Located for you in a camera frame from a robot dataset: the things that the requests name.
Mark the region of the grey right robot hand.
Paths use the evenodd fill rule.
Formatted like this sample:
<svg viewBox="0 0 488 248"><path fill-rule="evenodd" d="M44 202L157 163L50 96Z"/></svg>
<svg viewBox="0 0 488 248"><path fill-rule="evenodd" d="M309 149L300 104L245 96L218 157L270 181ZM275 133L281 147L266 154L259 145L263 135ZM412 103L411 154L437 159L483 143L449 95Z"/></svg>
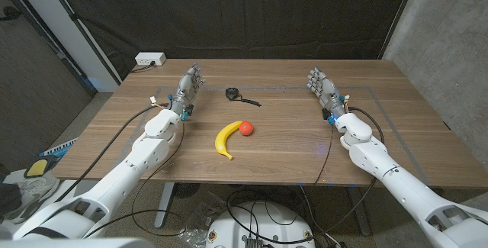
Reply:
<svg viewBox="0 0 488 248"><path fill-rule="evenodd" d="M310 70L307 78L307 87L319 99L320 105L326 112L326 120L334 124L337 119L346 114L344 98L341 97L334 82L318 67Z"/></svg>

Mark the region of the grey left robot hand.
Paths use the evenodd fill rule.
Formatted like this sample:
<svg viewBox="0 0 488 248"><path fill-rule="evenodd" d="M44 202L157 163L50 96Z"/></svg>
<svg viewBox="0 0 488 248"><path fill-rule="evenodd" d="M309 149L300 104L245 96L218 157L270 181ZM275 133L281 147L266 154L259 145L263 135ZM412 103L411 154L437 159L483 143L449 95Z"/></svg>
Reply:
<svg viewBox="0 0 488 248"><path fill-rule="evenodd" d="M195 63L181 78L176 92L172 96L169 110L175 112L180 118L187 109L193 105L200 87L206 82L201 75L201 68Z"/></svg>

